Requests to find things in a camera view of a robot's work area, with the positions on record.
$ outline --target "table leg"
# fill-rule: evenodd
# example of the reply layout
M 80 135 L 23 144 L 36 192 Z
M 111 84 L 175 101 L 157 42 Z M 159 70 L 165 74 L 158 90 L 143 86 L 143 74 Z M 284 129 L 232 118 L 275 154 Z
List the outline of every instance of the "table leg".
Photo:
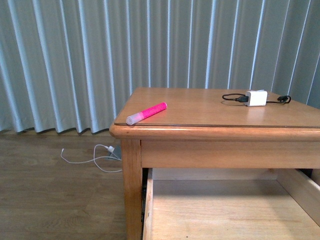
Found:
M 126 235 L 141 239 L 142 165 L 140 140 L 121 140 Z

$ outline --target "black cable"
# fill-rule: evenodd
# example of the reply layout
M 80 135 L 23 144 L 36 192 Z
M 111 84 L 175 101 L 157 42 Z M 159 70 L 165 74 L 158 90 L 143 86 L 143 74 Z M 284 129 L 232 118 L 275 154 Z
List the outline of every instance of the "black cable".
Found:
M 236 98 L 226 98 L 227 96 L 240 96 Z M 236 101 L 239 103 L 247 103 L 249 101 L 249 97 L 242 93 L 230 93 L 222 95 L 222 98 L 227 101 Z
M 278 101 L 266 101 L 267 104 L 288 104 L 291 102 L 291 97 L 289 95 L 280 96 L 277 98 Z

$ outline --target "table apron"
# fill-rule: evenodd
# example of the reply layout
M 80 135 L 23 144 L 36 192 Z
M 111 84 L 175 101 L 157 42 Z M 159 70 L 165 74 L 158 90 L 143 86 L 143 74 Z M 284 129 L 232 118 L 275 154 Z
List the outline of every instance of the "table apron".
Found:
M 141 141 L 143 168 L 320 169 L 320 142 Z

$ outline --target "table edge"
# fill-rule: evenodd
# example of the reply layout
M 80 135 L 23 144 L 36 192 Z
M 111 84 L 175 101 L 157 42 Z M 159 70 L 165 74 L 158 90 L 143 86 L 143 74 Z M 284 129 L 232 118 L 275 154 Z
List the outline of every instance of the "table edge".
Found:
M 309 127 L 129 126 L 113 123 L 109 131 L 117 139 L 320 142 L 320 128 Z

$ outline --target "table top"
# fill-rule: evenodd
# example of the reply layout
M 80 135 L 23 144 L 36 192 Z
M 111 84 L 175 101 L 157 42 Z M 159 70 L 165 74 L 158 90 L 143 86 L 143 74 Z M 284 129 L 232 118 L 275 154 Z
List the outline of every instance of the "table top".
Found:
M 241 127 L 241 128 L 316 128 L 320 129 L 320 110 L 292 100 L 289 104 L 267 103 L 248 107 L 226 101 L 223 94 L 247 90 L 195 88 L 137 88 L 114 121 L 126 125 L 128 116 L 161 102 L 167 109 L 135 124 L 135 126 L 176 127 Z M 268 101 L 278 95 L 268 92 Z

